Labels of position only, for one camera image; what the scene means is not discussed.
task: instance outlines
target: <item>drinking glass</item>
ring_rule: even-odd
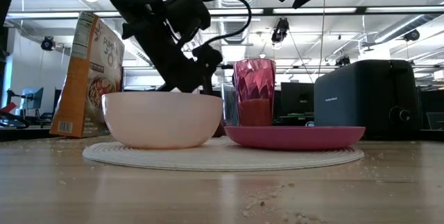
[[[236,88],[232,83],[223,83],[221,92],[223,99],[223,120],[227,126],[238,126]]]
[[[276,63],[254,58],[234,64],[234,86],[240,126],[271,126]]]

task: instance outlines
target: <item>desk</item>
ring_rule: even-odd
[[[0,143],[0,223],[272,224],[295,223],[297,213],[316,224],[444,223],[442,144],[367,141],[359,144],[361,161],[250,173],[157,171],[82,158],[84,147],[109,140]],[[264,206],[250,207],[254,198]]]

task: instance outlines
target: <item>woven placemat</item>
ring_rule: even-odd
[[[318,152],[261,150],[220,138],[198,148],[182,150],[140,150],[108,142],[86,148],[83,156],[97,162],[147,169],[272,171],[343,164],[362,158],[364,152],[353,147]]]

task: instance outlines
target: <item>orange liquid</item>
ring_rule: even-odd
[[[241,126],[271,126],[269,99],[248,99],[239,104]]]

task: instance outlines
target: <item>cereal box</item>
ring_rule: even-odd
[[[96,15],[80,14],[51,134],[69,137],[109,134],[101,97],[120,90],[124,49],[119,37]]]

